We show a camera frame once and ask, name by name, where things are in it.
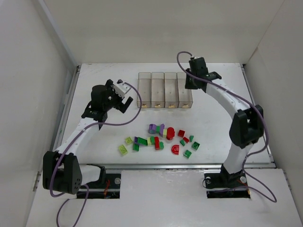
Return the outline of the red square lego brick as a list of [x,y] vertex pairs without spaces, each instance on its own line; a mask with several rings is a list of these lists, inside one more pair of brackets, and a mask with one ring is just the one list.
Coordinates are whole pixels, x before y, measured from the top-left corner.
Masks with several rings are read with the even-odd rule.
[[184,130],[179,130],[178,131],[178,136],[183,138],[185,136],[185,131]]

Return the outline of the green square lego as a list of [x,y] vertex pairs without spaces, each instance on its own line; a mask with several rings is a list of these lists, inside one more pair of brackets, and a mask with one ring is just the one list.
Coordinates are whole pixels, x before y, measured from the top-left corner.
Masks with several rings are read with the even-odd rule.
[[184,156],[185,158],[187,158],[187,159],[189,159],[189,158],[191,157],[191,155],[192,155],[192,152],[189,151],[189,150],[186,150],[186,151],[183,153],[183,156]]
[[191,148],[192,148],[193,150],[197,151],[198,148],[199,148],[199,146],[200,146],[200,144],[199,144],[198,142],[195,141],[195,142],[192,144]]

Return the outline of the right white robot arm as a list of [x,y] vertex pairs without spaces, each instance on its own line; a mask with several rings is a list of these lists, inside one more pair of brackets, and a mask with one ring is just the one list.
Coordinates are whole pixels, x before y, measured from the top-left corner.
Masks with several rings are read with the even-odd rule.
[[252,146],[263,136],[260,119],[263,109],[242,100],[223,81],[217,72],[209,72],[203,57],[191,57],[186,70],[186,89],[201,89],[215,99],[229,114],[232,123],[229,137],[232,142],[227,159],[218,173],[205,174],[207,189],[234,188],[245,184],[243,162]]

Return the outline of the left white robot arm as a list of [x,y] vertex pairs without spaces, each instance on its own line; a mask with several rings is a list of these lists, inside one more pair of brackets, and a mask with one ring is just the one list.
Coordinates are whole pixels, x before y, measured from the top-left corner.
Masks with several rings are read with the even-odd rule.
[[84,153],[89,141],[107,123],[107,113],[116,109],[125,113],[133,101],[124,100],[133,86],[123,80],[114,83],[107,80],[104,85],[92,87],[91,100],[88,102],[81,119],[69,136],[54,151],[47,151],[43,157],[43,188],[52,197],[65,193],[76,194],[88,183],[104,183],[106,171],[103,166],[80,164],[78,155]]

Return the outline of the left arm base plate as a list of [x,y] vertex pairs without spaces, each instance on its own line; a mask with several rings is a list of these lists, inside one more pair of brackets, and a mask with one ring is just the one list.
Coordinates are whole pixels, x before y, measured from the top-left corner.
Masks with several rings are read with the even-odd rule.
[[106,173],[104,181],[88,182],[88,199],[119,199],[121,186],[121,172]]

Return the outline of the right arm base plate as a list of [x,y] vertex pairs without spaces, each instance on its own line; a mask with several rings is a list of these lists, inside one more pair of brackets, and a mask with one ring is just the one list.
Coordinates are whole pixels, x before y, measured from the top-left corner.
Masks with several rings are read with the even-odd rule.
[[241,173],[229,178],[223,173],[205,173],[203,184],[208,199],[250,199],[246,175]]

